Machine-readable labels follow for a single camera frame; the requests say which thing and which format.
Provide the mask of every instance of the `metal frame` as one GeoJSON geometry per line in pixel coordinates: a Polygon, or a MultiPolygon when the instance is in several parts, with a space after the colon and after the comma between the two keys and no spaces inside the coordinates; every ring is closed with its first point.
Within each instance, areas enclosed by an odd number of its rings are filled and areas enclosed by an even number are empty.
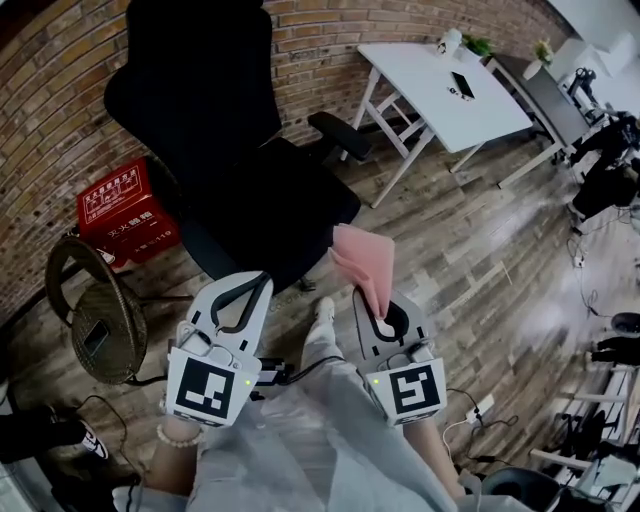
{"type": "MultiPolygon", "coordinates": [[[[377,107],[371,102],[371,96],[373,95],[373,90],[376,87],[376,84],[380,80],[381,73],[375,66],[371,68],[371,72],[369,73],[369,82],[367,83],[367,88],[362,96],[362,101],[360,102],[360,107],[358,108],[358,112],[353,120],[352,126],[356,130],[360,127],[360,123],[362,122],[362,118],[364,117],[364,113],[367,112],[373,120],[380,126],[385,135],[389,138],[391,143],[398,150],[398,153],[402,155],[404,158],[404,162],[400,168],[393,175],[391,180],[385,185],[384,189],[375,201],[371,204],[371,208],[376,208],[380,202],[385,198],[385,196],[389,193],[389,191],[393,188],[393,186],[398,182],[398,180],[402,177],[402,175],[407,172],[407,169],[411,166],[413,161],[418,157],[420,152],[424,149],[424,147],[431,142],[435,134],[433,131],[427,126],[427,123],[424,119],[420,118],[415,122],[411,122],[409,118],[402,112],[400,107],[396,105],[396,100],[400,99],[402,95],[394,91],[391,95],[385,98],[382,103],[380,103],[377,107]],[[391,125],[386,121],[383,117],[385,110],[389,107],[392,107],[402,119],[407,123],[407,128],[397,135],[391,125]],[[409,150],[407,146],[405,146],[404,142],[418,130],[423,130],[420,135],[420,139],[416,142],[415,146],[409,150]]],[[[347,158],[347,152],[343,151],[340,155],[340,160],[345,160],[347,158]]]]}
{"type": "MultiPolygon", "coordinates": [[[[564,149],[565,151],[569,152],[569,153],[573,153],[574,149],[573,146],[565,146],[564,143],[561,141],[560,136],[558,135],[558,132],[555,131],[555,129],[553,128],[553,126],[547,121],[546,116],[542,113],[542,111],[537,107],[537,105],[535,104],[535,102],[533,101],[533,99],[531,98],[531,96],[529,96],[529,94],[522,88],[520,87],[520,84],[518,84],[518,82],[513,78],[513,76],[511,76],[511,73],[509,73],[496,59],[495,57],[492,58],[488,63],[487,63],[487,71],[493,73],[495,72],[495,70],[500,71],[500,73],[502,73],[502,75],[507,79],[507,81],[514,87],[514,89],[518,92],[518,94],[522,97],[522,99],[524,99],[524,101],[527,103],[527,105],[529,105],[529,107],[531,107],[531,110],[533,110],[533,113],[536,115],[536,117],[538,118],[538,120],[544,125],[544,127],[546,128],[547,132],[551,135],[551,137],[553,138],[553,144],[551,146],[549,146],[547,149],[545,149],[542,153],[540,153],[538,156],[532,158],[531,160],[529,160],[526,164],[524,164],[522,167],[520,167],[518,170],[516,170],[514,173],[512,173],[511,175],[509,175],[507,178],[505,178],[504,180],[502,180],[500,183],[498,183],[498,187],[500,188],[505,188],[508,187],[509,185],[511,185],[511,183],[513,183],[514,181],[516,181],[517,179],[522,178],[522,176],[524,176],[525,174],[527,174],[529,171],[531,171],[532,169],[536,168],[538,165],[540,165],[541,163],[545,162],[546,160],[548,160],[549,158],[551,158],[553,155],[555,155],[558,151],[560,151],[561,149],[564,149]]],[[[462,159],[460,159],[450,170],[449,172],[455,173],[457,171],[459,171],[462,166],[484,145],[484,143],[482,144],[478,144],[477,146],[473,147],[471,149],[471,151],[469,151],[467,154],[465,154],[462,159]]]]}

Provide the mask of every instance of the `pink towel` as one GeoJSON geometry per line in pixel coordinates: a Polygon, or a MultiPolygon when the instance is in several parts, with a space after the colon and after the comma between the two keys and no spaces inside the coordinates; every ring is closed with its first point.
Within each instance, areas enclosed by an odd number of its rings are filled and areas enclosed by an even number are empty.
{"type": "Polygon", "coordinates": [[[379,319],[386,318],[389,311],[394,250],[394,241],[386,236],[347,224],[333,228],[329,256],[345,278],[362,288],[371,311],[379,319]]]}

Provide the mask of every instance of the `hand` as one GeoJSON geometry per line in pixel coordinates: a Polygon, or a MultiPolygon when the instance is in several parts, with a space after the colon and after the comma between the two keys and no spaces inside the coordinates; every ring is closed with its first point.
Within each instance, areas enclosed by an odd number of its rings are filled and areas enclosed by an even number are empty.
{"type": "Polygon", "coordinates": [[[178,443],[191,441],[200,433],[200,424],[193,421],[184,421],[175,416],[167,416],[162,424],[164,434],[178,443]]]}

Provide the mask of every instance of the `pearl bracelet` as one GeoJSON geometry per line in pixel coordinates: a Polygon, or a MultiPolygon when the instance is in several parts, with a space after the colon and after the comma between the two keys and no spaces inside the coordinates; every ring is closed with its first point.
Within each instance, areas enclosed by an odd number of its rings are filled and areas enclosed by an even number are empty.
{"type": "Polygon", "coordinates": [[[156,427],[156,432],[158,433],[158,439],[160,439],[160,441],[164,444],[168,444],[169,446],[173,446],[174,448],[190,448],[191,446],[198,446],[205,438],[205,433],[202,429],[200,429],[200,433],[196,437],[189,441],[174,441],[173,439],[169,439],[167,434],[164,433],[164,430],[162,430],[162,425],[160,424],[156,427]]]}

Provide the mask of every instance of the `white table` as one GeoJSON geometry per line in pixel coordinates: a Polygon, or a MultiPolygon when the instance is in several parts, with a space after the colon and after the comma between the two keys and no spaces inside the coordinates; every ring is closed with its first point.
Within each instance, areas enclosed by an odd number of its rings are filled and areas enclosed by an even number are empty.
{"type": "Polygon", "coordinates": [[[371,62],[372,68],[353,127],[357,129],[365,111],[368,112],[404,158],[372,208],[380,204],[434,136],[447,151],[455,153],[524,130],[532,124],[511,95],[480,63],[444,59],[435,52],[433,45],[416,43],[365,44],[358,46],[358,51],[371,62]],[[452,87],[457,90],[452,71],[467,79],[474,100],[465,101],[450,92],[452,87]],[[381,76],[391,83],[395,92],[376,106],[371,102],[371,96],[381,76]],[[417,121],[412,123],[398,107],[396,101],[401,97],[420,116],[417,121]],[[407,128],[399,135],[383,117],[389,107],[407,123],[407,128]],[[420,139],[409,150],[404,142],[419,130],[422,130],[420,139]]]}

